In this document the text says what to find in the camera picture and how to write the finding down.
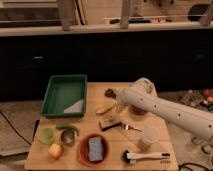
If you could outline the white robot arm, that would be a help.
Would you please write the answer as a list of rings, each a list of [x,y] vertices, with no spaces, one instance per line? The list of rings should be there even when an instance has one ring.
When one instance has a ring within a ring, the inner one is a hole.
[[[185,129],[206,141],[213,140],[213,114],[152,95],[154,84],[140,78],[115,91],[119,105],[134,106]]]

